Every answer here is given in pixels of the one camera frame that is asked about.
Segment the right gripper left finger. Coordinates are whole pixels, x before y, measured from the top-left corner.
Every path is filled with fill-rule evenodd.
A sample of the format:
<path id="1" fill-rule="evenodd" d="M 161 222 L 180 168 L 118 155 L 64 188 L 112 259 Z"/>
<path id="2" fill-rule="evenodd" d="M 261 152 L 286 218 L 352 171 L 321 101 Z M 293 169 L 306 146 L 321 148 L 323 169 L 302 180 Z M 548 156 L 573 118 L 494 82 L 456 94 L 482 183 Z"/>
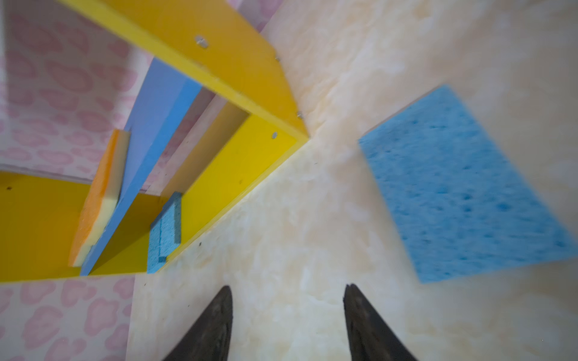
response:
<path id="1" fill-rule="evenodd" d="M 165 361 L 226 361 L 233 326 L 233 294 L 223 286 Z"/>

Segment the orange sponge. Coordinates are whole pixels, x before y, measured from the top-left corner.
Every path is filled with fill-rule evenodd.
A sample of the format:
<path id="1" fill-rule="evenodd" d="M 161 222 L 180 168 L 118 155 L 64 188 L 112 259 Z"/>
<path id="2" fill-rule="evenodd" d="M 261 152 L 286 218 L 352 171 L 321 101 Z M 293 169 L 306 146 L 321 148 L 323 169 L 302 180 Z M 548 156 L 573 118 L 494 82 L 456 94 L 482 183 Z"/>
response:
<path id="1" fill-rule="evenodd" d="M 68 265 L 80 267 L 110 221 L 120 196 L 129 132 L 114 130 L 81 210 Z"/>

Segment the blue sponge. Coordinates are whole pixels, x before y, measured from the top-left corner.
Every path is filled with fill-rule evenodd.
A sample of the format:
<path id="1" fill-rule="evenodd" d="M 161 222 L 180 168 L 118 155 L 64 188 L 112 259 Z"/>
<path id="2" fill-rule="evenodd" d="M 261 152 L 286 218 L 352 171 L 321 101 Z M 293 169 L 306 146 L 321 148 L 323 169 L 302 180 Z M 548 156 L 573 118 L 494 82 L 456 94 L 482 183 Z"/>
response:
<path id="1" fill-rule="evenodd" d="M 158 272 L 181 243 L 182 194 L 174 192 L 151 224 L 146 272 Z"/>
<path id="2" fill-rule="evenodd" d="M 576 257 L 572 235 L 447 85 L 358 144 L 421 282 Z"/>

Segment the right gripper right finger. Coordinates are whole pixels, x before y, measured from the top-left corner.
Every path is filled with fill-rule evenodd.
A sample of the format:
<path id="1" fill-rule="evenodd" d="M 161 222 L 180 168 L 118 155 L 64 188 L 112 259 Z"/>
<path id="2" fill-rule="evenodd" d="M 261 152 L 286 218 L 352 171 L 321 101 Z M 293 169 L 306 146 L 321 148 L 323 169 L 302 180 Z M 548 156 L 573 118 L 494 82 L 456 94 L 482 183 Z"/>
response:
<path id="1" fill-rule="evenodd" d="M 357 285 L 346 285 L 343 304 L 353 361 L 417 361 Z"/>

